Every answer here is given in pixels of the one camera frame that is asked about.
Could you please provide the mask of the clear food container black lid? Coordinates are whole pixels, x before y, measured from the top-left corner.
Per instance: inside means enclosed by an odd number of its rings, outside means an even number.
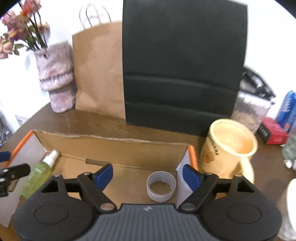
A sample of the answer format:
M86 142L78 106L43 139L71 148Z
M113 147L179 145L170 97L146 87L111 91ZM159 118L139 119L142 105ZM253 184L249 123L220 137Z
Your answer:
M262 120L274 105L275 97L275 93L265 80L258 73L244 66L231 119L256 133Z

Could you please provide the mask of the white tape roll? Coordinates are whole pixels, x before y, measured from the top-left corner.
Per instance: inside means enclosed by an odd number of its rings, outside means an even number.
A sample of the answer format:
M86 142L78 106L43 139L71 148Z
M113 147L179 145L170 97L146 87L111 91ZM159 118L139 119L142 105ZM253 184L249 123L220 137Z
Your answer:
M164 203L173 196L177 182L175 177L165 171L157 171L149 175L147 179L147 195L158 203Z

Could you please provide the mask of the red cardboard box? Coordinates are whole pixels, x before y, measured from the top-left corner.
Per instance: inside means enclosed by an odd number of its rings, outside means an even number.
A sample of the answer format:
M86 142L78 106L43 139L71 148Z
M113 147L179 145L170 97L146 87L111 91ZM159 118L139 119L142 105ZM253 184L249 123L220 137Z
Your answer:
M9 166L27 163L34 168L52 150L60 152L53 173L64 178L95 172L111 163L113 178L104 194L117 206L123 203L151 203L146 182L149 175L156 171L167 171L175 177L178 185L171 203L179 205L190 193L182 178L183 166L198 166L195 149L189 144L41 131L28 132L13 150Z

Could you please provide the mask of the blue soda can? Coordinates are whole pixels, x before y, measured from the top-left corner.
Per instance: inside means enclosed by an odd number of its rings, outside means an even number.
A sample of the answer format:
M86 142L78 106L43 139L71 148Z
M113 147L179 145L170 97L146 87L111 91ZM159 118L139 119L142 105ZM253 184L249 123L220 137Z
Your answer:
M289 133L295 122L295 92L289 91L283 99L275 121Z

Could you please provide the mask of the green spray bottle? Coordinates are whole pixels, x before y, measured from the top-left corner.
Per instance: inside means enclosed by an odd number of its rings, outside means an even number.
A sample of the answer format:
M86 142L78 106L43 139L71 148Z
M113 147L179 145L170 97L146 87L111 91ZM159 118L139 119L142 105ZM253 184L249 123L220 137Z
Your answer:
M29 174L22 190L22 196L25 199L30 198L48 180L59 156L60 152L53 149L49 154L46 154Z

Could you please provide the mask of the small red box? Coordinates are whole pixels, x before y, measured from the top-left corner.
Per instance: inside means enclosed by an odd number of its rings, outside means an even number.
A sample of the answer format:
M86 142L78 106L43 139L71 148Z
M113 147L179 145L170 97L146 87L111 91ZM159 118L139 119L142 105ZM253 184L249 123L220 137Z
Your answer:
M267 145L284 145L288 133L272 118L265 117L257 130L257 134Z

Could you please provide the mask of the yellow ceramic mug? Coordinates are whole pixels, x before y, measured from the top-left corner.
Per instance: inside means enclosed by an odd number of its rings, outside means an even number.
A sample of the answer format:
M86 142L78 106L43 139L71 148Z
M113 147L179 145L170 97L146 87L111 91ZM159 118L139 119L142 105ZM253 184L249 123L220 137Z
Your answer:
M220 178L231 179L243 175L254 183L254 169L250 162L258 149L255 135L243 124L231 119L214 121L203 144L198 167Z

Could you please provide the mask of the pink textured vase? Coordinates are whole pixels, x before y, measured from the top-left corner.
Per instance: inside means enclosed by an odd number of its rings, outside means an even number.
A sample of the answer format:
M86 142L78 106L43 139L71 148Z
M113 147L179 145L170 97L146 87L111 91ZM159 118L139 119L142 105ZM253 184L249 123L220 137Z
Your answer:
M53 112L64 113L74 108L77 86L68 41L36 51L35 58L41 90L48 92Z

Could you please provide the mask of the black paper bag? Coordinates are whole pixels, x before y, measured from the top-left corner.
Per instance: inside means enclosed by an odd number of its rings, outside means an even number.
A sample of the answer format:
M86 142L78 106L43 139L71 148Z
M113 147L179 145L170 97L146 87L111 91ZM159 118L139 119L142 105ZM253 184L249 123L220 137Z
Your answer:
M124 1L126 122L204 137L229 118L247 27L247 5L237 1Z

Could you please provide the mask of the dried pink flowers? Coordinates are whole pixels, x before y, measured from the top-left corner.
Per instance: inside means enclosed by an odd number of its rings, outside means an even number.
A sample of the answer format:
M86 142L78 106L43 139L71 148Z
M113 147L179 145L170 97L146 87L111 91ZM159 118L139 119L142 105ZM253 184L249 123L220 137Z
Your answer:
M1 34L1 59L9 55L19 55L19 49L39 51L47 48L46 35L50 26L41 19L40 1L19 1L21 11L8 11L1 17L7 31Z

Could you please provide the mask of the white ceramic bowl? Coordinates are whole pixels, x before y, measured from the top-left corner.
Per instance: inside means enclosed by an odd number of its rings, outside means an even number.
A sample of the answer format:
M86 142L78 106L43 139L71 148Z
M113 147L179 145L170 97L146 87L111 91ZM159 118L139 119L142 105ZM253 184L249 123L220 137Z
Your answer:
M277 202L282 215L282 225L277 235L281 240L295 240L295 198L295 179L293 179Z

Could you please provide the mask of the brown paper bag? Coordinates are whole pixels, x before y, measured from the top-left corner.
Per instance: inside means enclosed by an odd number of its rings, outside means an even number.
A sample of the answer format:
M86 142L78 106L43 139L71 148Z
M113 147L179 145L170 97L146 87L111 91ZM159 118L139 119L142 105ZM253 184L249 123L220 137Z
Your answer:
M122 23L109 21L72 36L77 110L125 119Z

